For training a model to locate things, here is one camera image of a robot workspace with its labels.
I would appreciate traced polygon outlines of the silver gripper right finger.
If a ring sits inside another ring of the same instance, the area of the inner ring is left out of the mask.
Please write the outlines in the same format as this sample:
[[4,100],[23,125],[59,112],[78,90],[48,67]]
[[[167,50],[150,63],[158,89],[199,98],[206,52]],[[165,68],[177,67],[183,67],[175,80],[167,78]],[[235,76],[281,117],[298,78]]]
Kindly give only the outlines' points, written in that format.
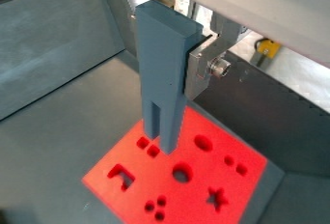
[[229,49],[247,36],[250,29],[219,13],[211,16],[209,35],[190,52],[185,95],[194,100],[206,90],[213,76],[226,76],[231,63],[225,59]]

